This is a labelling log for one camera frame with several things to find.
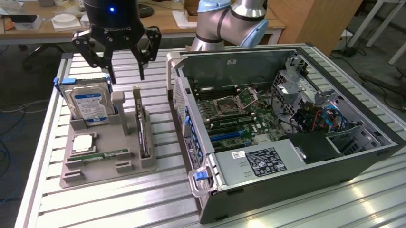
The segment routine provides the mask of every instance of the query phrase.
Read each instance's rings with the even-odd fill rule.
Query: wooden cabinet
[[[328,55],[362,0],[267,0],[286,24],[279,44],[312,43]]]

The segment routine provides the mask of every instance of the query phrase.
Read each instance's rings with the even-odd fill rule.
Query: aluminum extrusion table
[[[303,49],[404,139],[404,122],[315,48],[303,46]],[[217,223],[199,224],[165,96],[165,54],[172,51],[181,49],[160,50],[156,61],[149,63],[145,70],[144,81],[139,80],[137,65],[129,51],[113,54],[113,90],[125,92],[127,111],[133,109],[131,87],[141,87],[143,104],[151,112],[157,170],[109,182],[68,189],[58,187],[69,110],[53,89],[16,221],[17,228],[324,228],[396,227],[406,224],[404,151],[376,163],[350,182]],[[57,73],[60,79],[96,74],[101,74],[100,69],[91,68],[79,54],[64,55]],[[308,77],[322,90],[328,89],[328,83],[311,69]]]

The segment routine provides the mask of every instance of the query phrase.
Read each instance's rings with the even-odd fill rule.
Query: blue hard drive label
[[[245,153],[245,157],[256,177],[286,170],[286,166],[274,147]]]
[[[101,94],[80,94],[75,96],[81,117],[88,122],[99,122],[107,119],[105,107],[101,104]]]

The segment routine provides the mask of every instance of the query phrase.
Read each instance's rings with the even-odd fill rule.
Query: motherboard
[[[261,92],[248,86],[236,89],[235,95],[196,99],[215,152],[278,141],[286,135]]]

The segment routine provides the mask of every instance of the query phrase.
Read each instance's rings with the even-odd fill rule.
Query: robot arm
[[[132,0],[84,0],[89,20],[89,30],[76,32],[72,43],[89,66],[100,67],[109,74],[115,84],[112,68],[113,51],[129,49],[139,63],[139,75],[144,80],[144,67],[155,61],[161,34],[156,26],[144,27],[140,22],[137,1]],[[148,39],[148,48],[141,52],[137,43],[141,36]],[[93,51],[89,39],[93,38],[104,46],[100,57]]]
[[[253,48],[267,30],[266,0],[200,0],[196,38],[191,51],[224,49],[224,40]]]

